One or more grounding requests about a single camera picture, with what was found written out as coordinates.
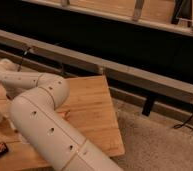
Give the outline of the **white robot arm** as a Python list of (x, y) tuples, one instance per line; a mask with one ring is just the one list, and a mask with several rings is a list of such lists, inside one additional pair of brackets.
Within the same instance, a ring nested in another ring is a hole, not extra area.
[(0, 84), (11, 98), (11, 122), (55, 171), (123, 171), (57, 114), (69, 96), (63, 77), (19, 72), (12, 61), (2, 59)]

